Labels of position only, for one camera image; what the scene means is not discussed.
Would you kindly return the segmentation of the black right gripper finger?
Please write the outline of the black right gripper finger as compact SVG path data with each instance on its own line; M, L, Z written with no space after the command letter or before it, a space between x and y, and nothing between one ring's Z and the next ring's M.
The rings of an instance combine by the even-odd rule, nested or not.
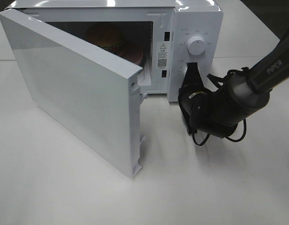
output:
M184 78L188 80L201 79L197 62L187 63L187 69Z

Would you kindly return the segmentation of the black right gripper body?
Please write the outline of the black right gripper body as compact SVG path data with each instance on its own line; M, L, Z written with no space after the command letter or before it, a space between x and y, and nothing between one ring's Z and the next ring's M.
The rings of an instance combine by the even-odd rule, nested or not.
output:
M213 127L210 99L212 92L199 78L185 77L179 89L178 103L188 127Z

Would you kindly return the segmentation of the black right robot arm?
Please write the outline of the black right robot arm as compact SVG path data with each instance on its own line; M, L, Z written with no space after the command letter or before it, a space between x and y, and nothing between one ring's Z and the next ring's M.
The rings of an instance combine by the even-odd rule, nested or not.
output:
M223 78L208 74L217 87L210 91L202 82L197 63L188 63L178 93L187 131L229 139L239 122L265 107L270 91L289 78L289 27L278 45L252 68L231 69Z

